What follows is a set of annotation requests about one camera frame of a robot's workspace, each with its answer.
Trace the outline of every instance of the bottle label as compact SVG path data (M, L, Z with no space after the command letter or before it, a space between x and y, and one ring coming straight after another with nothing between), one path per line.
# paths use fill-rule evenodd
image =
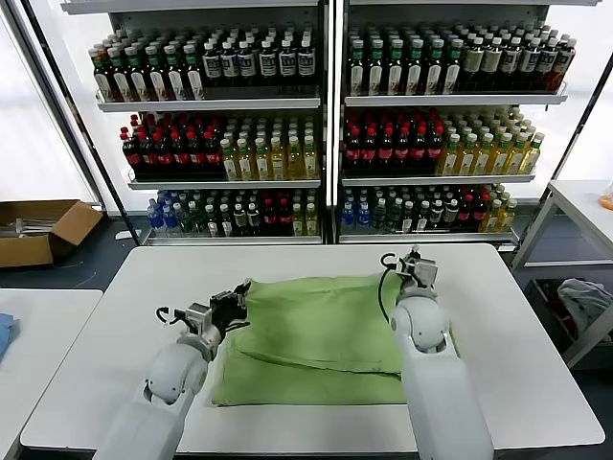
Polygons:
M538 63L536 65L536 72L546 74L551 72L554 68L554 62L556 62L557 51L545 51L540 52Z
M217 224L214 222L209 222L209 233L211 234L211 238L217 237Z
M279 53L281 75L293 77L296 75L296 55L294 53Z
M200 72L191 70L188 72L188 79L190 79L190 85L192 86L193 98L197 101L204 101L204 88L202 87Z
M117 86L119 87L120 92L122 93L122 98L127 103L132 102L132 91L130 90L129 85L127 84L127 79L124 74L117 73L113 75Z
M456 166L456 158L457 155L447 155L444 160L443 166L443 175L451 175L453 173L453 168Z
M378 65L371 68L371 73L368 80L368 94L370 96L376 96L377 94L379 94L379 85L381 85L382 73L383 69Z
M462 158L462 165L460 165L460 175L468 175L473 157L474 155L472 153L464 155L464 158Z
M441 75L441 66L433 65L428 69L428 78L425 83L425 91L423 94L434 94L437 91L437 85L439 84L439 76Z
M381 160L389 160L392 158L392 149L379 149L378 157Z
M374 160L376 155L375 149L362 149L363 160Z
M505 165L506 161L507 161L507 154L506 153L500 153L496 157L496 161L494 162L494 166L491 168L491 173L494 174L494 175L500 174L500 172L502 171L502 167Z
M202 58L204 64L204 72L210 79L218 79L221 77L221 62L219 56L205 56Z
M352 68L352 83L351 92L352 96L359 96L362 91L362 74L364 73L363 67Z
M232 160L225 160L223 162L223 167L226 170L226 174L228 176L228 180L237 180L238 179L237 168L234 165L234 161L232 161Z
M265 77L275 77L277 75L277 62L275 55L260 55L261 74Z
M238 77L237 55L221 55L221 66L223 68L223 76L226 79L233 79L234 77Z
M466 50L462 70L470 73L479 72L482 59L483 51Z
M519 54L519 51L505 50L500 59L500 71L505 74L512 74L517 68Z
M409 149L396 149L394 150L394 157L396 160L404 160L409 154Z
M418 92L418 83L420 82L421 67L412 65L406 77L406 95L413 96Z
M414 160L421 160L424 154L425 154L425 149L418 149L415 147L412 147L409 149L409 156L413 158Z
M268 178L268 162L265 158L258 158L258 173L260 173L260 180L266 180Z
M536 64L538 63L539 55L540 51L524 50L521 54L521 59L519 59L519 65L517 67L519 71L525 74L533 72Z
M554 72L558 74L565 74L574 57L575 54L572 52L560 51L557 54L556 63L554 64Z
M441 156L441 148L440 147L429 147L428 149L426 149L426 155L428 156L428 158L432 159L432 160L436 160L437 158L439 158Z
M153 87L155 88L155 94L157 95L157 99L160 101L168 100L168 93L166 92L166 86L164 86L164 79L162 78L162 74L159 72L151 72L149 74L151 76L151 82L153 83Z
M185 101L185 88L181 80L181 74L176 71L169 72L170 85L174 91L174 97L177 101Z
M443 94L451 94L456 87L460 66L457 64L447 67L447 73L444 77Z
M238 161L238 165L240 166L240 172L242 173L242 180L251 180L251 163L248 159L243 159Z
M130 75L132 78L132 82L134 83L134 87L136 88L136 93L141 101L149 100L149 92L147 90L147 86L145 85L145 79L143 78L143 74L139 72L132 72Z
M232 222L222 222L221 226L223 227L223 233L226 234L226 237L232 236Z
M102 97L104 98L104 101L107 103L112 102L113 92L111 91L110 84L108 84L108 79L106 78L106 75L96 74L94 79L96 79L96 83L98 84L98 87L100 88L100 92L102 93Z
M301 77L315 75L315 53L298 53L298 72Z
M272 171L275 174L275 180L284 180L284 161L272 160Z
M482 154L477 158L477 163L475 163L475 169L473 171L473 175L483 175L486 172L486 164L488 163L489 155Z
M302 237L303 236L303 223L300 222L299 220L294 220L292 225L294 227L294 237Z
M395 65L390 69L390 76L387 82L387 95L388 96L395 96L398 93L401 73L402 73L402 67L400 67L399 65Z

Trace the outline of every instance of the cloth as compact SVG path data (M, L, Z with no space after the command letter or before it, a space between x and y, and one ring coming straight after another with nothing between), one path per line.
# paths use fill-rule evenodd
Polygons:
M13 318L9 314L0 313L0 358L9 348Z
M606 309L613 306L613 295L604 290L603 285L571 278L565 280L557 288L557 295L571 313L579 336L592 324ZM607 335L603 341L610 342Z
M213 402L405 403L399 347L378 307L380 274L252 282L250 326L228 335ZM389 275L383 304L395 304Z

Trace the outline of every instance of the gray floor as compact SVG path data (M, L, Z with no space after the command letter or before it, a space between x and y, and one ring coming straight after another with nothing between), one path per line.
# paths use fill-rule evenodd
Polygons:
M115 234L125 230L122 222L105 221L94 231L78 251L66 261L54 266L0 270L1 288L90 288L105 290L134 247L131 240L115 241ZM534 261L603 259L598 248L588 241L575 224L565 216L555 217L534 251ZM601 282L613 291L613 270L591 271L524 270L516 274L524 287L532 278L583 277ZM579 387L590 402L605 433L613 433L613 371L574 372ZM21 459L80 458L83 454L24 451ZM613 441L600 446L568 448L543 452L546 460L613 459Z

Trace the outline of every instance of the bottle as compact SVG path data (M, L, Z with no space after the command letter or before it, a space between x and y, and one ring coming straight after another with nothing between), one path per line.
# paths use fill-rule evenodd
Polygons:
M449 141L443 150L441 159L439 160L439 165L437 168L439 175L453 174L453 171L456 169L456 163L460 153L459 145L460 135L455 133L451 134L449 136Z
M441 70L443 67L443 61L441 60L443 45L444 42L440 38L432 40L430 59L428 59L424 68L424 81L422 87L423 94L425 95L436 94L439 89L439 78L441 77Z
M486 166L488 164L489 156L491 155L491 143L493 140L493 134L487 132L483 135L483 139L479 143L477 153L472 160L469 175L485 175Z
M536 165L536 161L540 156L540 145L542 144L543 139L545 139L545 134L542 132L537 132L537 134L534 135L532 144L524 154L524 159L519 167L520 174L531 174L533 172L534 165Z
M521 162L524 159L524 155L526 153L526 141L527 140L528 140L527 133L520 132L517 135L517 140L515 141L515 144L509 151L507 162L503 166L502 174L515 175L519 173L519 167L521 166Z
M454 175L469 175L472 160L475 157L477 135L470 132L465 138L465 145L460 152L460 157L456 160Z
M509 156L509 148L511 147L512 135L510 132L505 132L500 139L498 147L489 157L488 165L486 166L487 174L498 175L502 174L502 169L507 162Z
M405 65L406 75L404 77L407 96L418 94L421 76L421 48L423 48L422 39L416 38L411 42L411 56Z
M463 91L475 91L478 89L479 69L484 56L483 39L477 36L471 45L465 47L464 60L462 62L462 82Z
M491 44L484 50L483 60L481 61L481 86L485 91L494 89L496 72L502 57L501 43L502 38L497 36L492 39Z
M377 96L381 85L383 74L383 40L376 38L373 40L371 58L368 61L368 94Z
M489 210L486 212L486 215L479 226L479 232L481 233L491 233L494 231L496 227L496 222L498 221L498 214L500 212L501 201L499 199L494 199L491 202L491 206Z
M238 139L238 166L242 180L258 180L256 172L251 168L251 155L246 139Z
M395 96L400 89L400 78L402 74L402 45L404 42L395 38L392 40L392 50L388 62L387 95Z
M458 76L460 75L460 56L464 43L460 38L451 40L449 59L444 72L443 94L451 94L456 89Z

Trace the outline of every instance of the blue object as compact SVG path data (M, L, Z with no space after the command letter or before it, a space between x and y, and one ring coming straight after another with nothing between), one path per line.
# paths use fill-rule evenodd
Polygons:
M0 313L0 357L9 348L9 338L11 337L11 327L14 319L11 315Z

